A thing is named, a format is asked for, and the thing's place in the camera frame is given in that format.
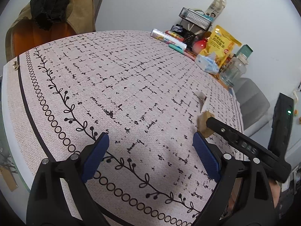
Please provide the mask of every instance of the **table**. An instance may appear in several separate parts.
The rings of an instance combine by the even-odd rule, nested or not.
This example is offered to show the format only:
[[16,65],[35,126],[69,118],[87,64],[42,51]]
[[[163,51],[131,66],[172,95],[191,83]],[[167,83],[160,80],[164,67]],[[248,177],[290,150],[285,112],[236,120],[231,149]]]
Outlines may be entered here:
[[[16,59],[10,61],[2,88],[5,130],[29,188],[43,158],[66,159],[108,133],[108,152],[86,185],[109,223],[190,226],[216,185],[192,146],[200,115],[194,92],[204,92],[215,117],[242,132],[239,103],[149,34],[81,34],[23,53],[17,71]],[[208,141],[242,159],[220,136]]]

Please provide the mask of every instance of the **brown jacket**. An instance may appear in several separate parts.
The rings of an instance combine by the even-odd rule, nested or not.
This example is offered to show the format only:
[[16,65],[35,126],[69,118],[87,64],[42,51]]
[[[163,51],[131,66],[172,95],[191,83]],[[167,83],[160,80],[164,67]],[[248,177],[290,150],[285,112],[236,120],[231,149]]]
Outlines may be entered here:
[[[93,0],[70,0],[66,8],[67,23],[76,34],[95,32],[95,10]],[[11,25],[5,37],[5,51],[7,62],[15,58],[13,31],[18,23],[32,18],[28,3],[20,12],[19,17]]]

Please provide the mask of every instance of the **metal screw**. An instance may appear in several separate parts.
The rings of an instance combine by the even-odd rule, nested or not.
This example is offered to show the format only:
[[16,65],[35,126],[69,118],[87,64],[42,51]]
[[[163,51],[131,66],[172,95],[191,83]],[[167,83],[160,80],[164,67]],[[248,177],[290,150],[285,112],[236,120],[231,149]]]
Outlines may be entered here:
[[253,159],[253,161],[254,161],[256,164],[259,164],[259,162],[260,162],[260,160],[259,160],[258,158],[256,158],[256,157]]
[[75,161],[78,158],[78,154],[73,154],[70,156],[70,159]]
[[232,156],[231,156],[230,154],[228,154],[228,153],[224,154],[224,158],[225,158],[226,160],[230,160],[231,157],[232,157]]
[[47,164],[49,162],[49,159],[48,158],[44,158],[43,160],[42,160],[42,164]]

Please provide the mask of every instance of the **plastic bag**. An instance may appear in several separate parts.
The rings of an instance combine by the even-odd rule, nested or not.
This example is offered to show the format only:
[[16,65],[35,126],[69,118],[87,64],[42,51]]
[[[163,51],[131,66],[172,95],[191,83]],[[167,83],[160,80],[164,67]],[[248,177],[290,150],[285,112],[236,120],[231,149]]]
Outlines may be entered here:
[[205,14],[207,16],[216,19],[220,13],[224,10],[225,6],[227,5],[227,0],[214,0],[213,3],[209,6],[206,10]]
[[200,52],[200,55],[208,57],[212,53],[215,53],[214,61],[220,68],[232,52],[234,44],[237,44],[239,47],[241,46],[239,41],[217,25],[212,31],[206,47]]
[[195,63],[205,72],[212,75],[216,75],[219,72],[217,64],[214,62],[215,53],[209,55],[209,57],[198,55],[195,59]]

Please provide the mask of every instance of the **blue gripper pad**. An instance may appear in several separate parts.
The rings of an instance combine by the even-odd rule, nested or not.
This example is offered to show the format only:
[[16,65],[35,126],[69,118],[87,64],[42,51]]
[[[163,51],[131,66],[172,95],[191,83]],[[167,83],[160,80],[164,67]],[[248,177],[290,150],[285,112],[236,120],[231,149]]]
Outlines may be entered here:
[[109,148],[109,135],[105,134],[95,145],[83,166],[82,182],[92,179],[106,151]]
[[208,148],[206,141],[202,139],[200,134],[196,132],[193,135],[193,145],[197,154],[211,179],[214,179],[218,182],[221,179],[221,175],[219,174],[220,167],[219,163],[216,161],[214,155],[211,153],[210,149]]

